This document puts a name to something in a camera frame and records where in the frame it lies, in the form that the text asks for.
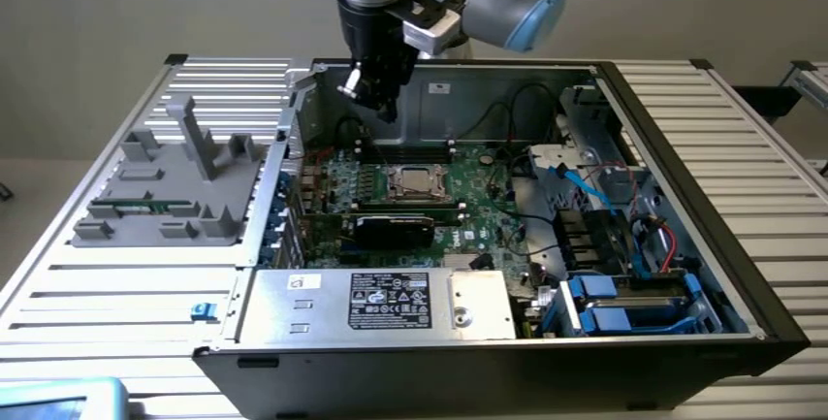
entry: capacitor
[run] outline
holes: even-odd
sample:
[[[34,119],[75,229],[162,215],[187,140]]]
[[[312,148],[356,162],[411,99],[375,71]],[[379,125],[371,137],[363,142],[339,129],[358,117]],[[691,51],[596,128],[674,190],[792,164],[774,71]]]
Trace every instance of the capacitor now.
[[[495,157],[492,155],[480,155],[478,161],[483,166],[492,166],[495,164]]]

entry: workbench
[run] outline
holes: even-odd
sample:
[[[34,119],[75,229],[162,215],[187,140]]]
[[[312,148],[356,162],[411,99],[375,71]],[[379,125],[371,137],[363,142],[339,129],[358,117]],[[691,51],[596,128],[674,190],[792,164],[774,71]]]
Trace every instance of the workbench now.
[[[616,64],[812,347],[762,377],[728,378],[672,412],[548,418],[826,418],[828,183],[707,63]],[[823,64],[810,73],[826,83]],[[239,255],[200,257],[198,265],[182,253],[160,260],[142,253],[104,259],[67,241],[80,206],[118,166],[124,134],[143,126],[163,142],[183,140],[162,106],[171,95],[195,95],[198,122],[216,140],[250,133],[267,143],[290,98],[291,72],[303,66],[287,59],[192,57],[164,65],[0,293],[0,387],[111,375],[130,390],[136,418],[240,418],[191,361],[194,348],[235,324],[222,317],[195,322],[191,308],[235,303],[252,274],[238,268]]]

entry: robotic arm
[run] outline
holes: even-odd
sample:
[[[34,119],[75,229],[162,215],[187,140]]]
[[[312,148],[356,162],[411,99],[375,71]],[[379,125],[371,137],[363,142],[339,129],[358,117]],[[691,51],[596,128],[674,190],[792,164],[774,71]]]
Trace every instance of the robotic arm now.
[[[338,87],[394,122],[400,86],[420,52],[438,55],[474,38],[528,51],[550,34],[566,0],[336,0],[351,74]]]

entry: psu label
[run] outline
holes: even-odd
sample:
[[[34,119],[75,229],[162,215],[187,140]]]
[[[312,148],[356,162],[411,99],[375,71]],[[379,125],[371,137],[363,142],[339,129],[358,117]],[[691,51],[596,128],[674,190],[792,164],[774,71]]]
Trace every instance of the psu label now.
[[[354,273],[348,325],[355,330],[430,329],[428,273]]]

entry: green circuit board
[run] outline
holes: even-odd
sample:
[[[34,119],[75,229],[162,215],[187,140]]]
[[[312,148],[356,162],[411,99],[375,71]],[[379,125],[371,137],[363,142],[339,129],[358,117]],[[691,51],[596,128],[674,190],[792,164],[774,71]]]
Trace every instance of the green circuit board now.
[[[446,173],[444,189],[447,202],[463,200],[467,217],[456,224],[440,224],[435,229],[435,241],[431,247],[407,251],[359,251],[350,239],[346,228],[356,214],[352,202],[382,202],[388,195],[387,167],[363,165],[346,153],[336,153],[322,164],[327,176],[320,191],[332,193],[332,202],[327,202],[322,212],[322,200],[315,198],[304,216],[308,267],[327,268],[436,268],[462,266],[483,253],[492,254],[496,270],[502,270],[507,282],[512,285],[528,271],[528,259],[514,252],[527,252],[526,243],[511,244],[506,240],[522,226],[519,219],[502,213],[492,204],[487,194],[487,184],[504,186],[506,169],[500,166],[482,164],[483,155],[495,156],[495,151],[479,145],[459,146],[451,164],[440,165]],[[502,208],[516,210],[514,202],[500,203]],[[423,214],[435,217],[430,210],[415,210],[407,214]]]

